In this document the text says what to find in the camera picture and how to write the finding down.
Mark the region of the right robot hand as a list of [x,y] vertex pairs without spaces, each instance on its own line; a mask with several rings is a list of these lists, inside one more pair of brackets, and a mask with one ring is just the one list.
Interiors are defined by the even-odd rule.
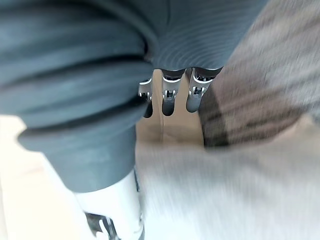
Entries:
[[264,0],[3,0],[0,112],[45,155],[97,240],[141,240],[136,123],[185,69],[213,79]]

